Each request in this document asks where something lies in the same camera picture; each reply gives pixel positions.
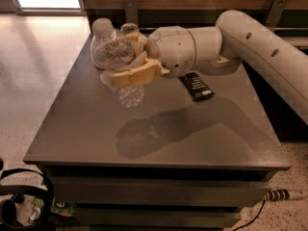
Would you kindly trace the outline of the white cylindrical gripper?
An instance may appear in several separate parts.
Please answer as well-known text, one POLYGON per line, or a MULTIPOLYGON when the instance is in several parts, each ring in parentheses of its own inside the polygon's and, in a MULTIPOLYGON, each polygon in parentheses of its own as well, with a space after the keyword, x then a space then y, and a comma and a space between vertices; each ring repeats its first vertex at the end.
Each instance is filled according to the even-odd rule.
POLYGON ((122 72, 102 71, 100 79, 108 87, 144 86, 159 78, 162 71, 166 78, 177 78, 193 68, 193 37, 180 26, 160 27, 148 38, 140 32, 129 33, 125 37, 131 41, 137 56, 146 49, 147 57, 150 59, 146 59, 145 64, 141 66, 122 72))

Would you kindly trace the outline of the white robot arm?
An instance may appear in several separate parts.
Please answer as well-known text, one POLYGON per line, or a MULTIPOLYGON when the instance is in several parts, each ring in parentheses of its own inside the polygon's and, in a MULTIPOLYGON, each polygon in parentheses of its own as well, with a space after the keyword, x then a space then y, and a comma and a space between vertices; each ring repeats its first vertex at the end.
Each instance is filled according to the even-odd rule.
POLYGON ((213 27, 160 27, 143 47, 131 67, 103 71, 103 83, 125 88, 191 71, 228 75, 246 62, 308 123, 308 56, 245 13, 226 11, 213 27))

